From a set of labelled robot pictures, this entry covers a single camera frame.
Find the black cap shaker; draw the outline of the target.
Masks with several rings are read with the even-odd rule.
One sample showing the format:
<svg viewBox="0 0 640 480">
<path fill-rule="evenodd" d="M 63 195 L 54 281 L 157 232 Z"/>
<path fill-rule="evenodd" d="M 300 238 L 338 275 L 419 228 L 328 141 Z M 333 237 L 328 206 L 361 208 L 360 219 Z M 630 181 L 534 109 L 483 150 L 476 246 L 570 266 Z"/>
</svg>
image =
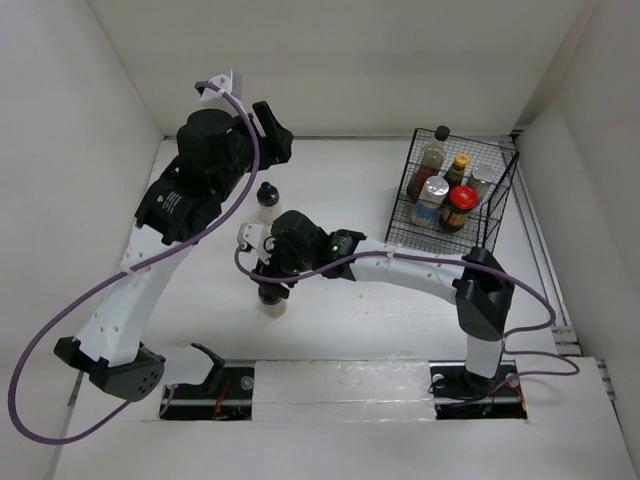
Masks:
<svg viewBox="0 0 640 480">
<path fill-rule="evenodd" d="M 275 302 L 260 302 L 261 311 L 270 318 L 279 318 L 283 316 L 288 307 L 288 302 L 286 299 L 277 299 Z"/>
<path fill-rule="evenodd" d="M 271 225 L 284 212 L 280 192 L 269 182 L 261 183 L 256 199 L 259 205 L 259 218 L 266 225 Z"/>
</svg>

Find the yellow cap chili sauce bottle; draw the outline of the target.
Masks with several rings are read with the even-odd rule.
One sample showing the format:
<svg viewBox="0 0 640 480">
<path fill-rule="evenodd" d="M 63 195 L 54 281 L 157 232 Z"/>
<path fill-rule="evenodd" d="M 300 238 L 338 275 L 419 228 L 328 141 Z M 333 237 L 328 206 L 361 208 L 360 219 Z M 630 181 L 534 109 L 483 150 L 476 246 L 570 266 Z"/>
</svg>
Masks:
<svg viewBox="0 0 640 480">
<path fill-rule="evenodd" d="M 470 156 L 467 153 L 459 152 L 455 155 L 453 163 L 444 175 L 444 179 L 448 183 L 450 189 L 462 184 L 464 172 L 469 162 Z"/>
</svg>

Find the red lid sauce jar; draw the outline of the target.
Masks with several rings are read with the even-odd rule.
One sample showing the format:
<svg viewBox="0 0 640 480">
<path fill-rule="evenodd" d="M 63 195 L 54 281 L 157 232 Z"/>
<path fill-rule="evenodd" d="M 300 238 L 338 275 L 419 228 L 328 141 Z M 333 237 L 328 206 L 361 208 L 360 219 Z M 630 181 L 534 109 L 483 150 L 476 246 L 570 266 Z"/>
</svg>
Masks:
<svg viewBox="0 0 640 480">
<path fill-rule="evenodd" d="M 440 227 L 449 233 L 460 231 L 477 204 L 478 195 L 472 188 L 460 185 L 451 189 L 440 210 Z"/>
</svg>

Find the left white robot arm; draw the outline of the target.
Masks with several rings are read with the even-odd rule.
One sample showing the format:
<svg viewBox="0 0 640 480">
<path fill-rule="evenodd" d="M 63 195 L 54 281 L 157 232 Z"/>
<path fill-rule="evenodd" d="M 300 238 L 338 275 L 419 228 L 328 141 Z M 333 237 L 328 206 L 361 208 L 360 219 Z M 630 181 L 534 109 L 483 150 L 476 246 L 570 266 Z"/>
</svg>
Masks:
<svg viewBox="0 0 640 480">
<path fill-rule="evenodd" d="M 176 137 L 176 156 L 134 214 L 117 280 L 80 332 L 56 342 L 55 355 L 102 392 L 138 402 L 160 383 L 165 359 L 141 337 L 173 272 L 246 173 L 289 161 L 292 132 L 267 102 L 252 108 L 249 122 L 219 109 L 189 115 Z"/>
</svg>

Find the tall dark sauce bottle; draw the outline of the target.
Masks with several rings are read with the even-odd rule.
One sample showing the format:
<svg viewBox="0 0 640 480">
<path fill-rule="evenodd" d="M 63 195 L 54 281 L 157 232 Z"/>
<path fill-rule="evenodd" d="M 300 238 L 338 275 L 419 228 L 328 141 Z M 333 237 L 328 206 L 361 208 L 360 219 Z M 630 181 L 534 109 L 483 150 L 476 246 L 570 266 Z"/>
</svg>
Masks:
<svg viewBox="0 0 640 480">
<path fill-rule="evenodd" d="M 450 129 L 440 125 L 433 137 L 422 148 L 419 166 L 410 177 L 406 193 L 410 198 L 417 199 L 426 180 L 437 175 L 446 159 L 445 142 L 450 135 Z"/>
</svg>

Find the silver cap blue label shaker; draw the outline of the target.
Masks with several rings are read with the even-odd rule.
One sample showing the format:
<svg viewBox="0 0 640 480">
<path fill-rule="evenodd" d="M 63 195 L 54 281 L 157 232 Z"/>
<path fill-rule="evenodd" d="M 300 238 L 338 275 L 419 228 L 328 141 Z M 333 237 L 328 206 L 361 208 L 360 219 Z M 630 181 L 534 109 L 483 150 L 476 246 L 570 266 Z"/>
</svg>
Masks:
<svg viewBox="0 0 640 480">
<path fill-rule="evenodd" d="M 411 221 L 418 226 L 426 226 L 438 214 L 449 193 L 449 183 L 441 176 L 426 179 L 411 212 Z"/>
<path fill-rule="evenodd" d="M 478 197 L 486 196 L 495 186 L 496 173 L 491 165 L 478 164 L 471 170 L 466 185 L 472 188 Z"/>
</svg>

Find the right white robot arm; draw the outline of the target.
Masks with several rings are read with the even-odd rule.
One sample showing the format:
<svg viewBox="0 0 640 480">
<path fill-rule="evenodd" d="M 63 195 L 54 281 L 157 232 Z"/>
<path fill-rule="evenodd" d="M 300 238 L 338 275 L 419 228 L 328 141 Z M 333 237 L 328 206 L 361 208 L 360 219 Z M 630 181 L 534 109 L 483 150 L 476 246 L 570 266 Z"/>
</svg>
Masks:
<svg viewBox="0 0 640 480">
<path fill-rule="evenodd" d="M 428 255 L 389 245 L 362 232 L 325 232 L 299 211 L 272 224 L 247 224 L 238 241 L 257 253 L 252 278 L 260 301 L 276 310 L 306 274 L 326 279 L 377 282 L 427 293 L 455 306 L 467 336 L 462 381 L 483 394 L 499 379 L 504 329 L 515 283 L 490 251 L 474 247 L 466 255 Z"/>
</svg>

